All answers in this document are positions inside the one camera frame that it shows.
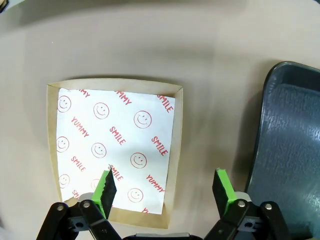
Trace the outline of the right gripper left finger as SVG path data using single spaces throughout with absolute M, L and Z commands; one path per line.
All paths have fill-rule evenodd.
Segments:
M 89 231 L 95 240 L 119 240 L 120 235 L 108 221 L 116 192 L 112 172 L 104 172 L 90 199 L 73 206 L 64 202 L 52 204 L 37 239 L 75 240 L 79 232 Z

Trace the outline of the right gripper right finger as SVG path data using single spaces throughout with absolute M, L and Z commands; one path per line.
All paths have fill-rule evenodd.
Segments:
M 290 240 L 292 237 L 277 203 L 255 205 L 245 192 L 236 192 L 224 169 L 214 172 L 212 192 L 220 219 L 205 240 Z

